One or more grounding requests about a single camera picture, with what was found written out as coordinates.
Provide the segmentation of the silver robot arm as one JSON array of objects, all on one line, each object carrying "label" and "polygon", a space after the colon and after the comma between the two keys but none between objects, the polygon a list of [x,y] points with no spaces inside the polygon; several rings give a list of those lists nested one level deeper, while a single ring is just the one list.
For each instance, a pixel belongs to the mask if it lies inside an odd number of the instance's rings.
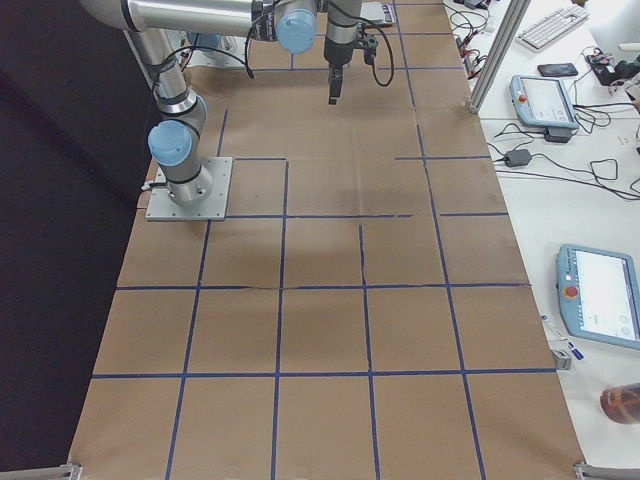
[{"label": "silver robot arm", "polygon": [[199,47],[199,51],[207,56],[220,52],[231,53],[237,46],[233,37],[212,33],[188,32],[187,40],[191,45]]},{"label": "silver robot arm", "polygon": [[163,120],[148,137],[149,148],[177,205],[207,198],[213,177],[197,156],[206,103],[188,84],[168,34],[185,31],[276,41],[292,54],[314,43],[317,15],[327,15],[324,57],[329,65],[329,102],[342,88],[344,66],[358,44],[359,1],[85,1],[100,22],[126,32],[151,82]]}]

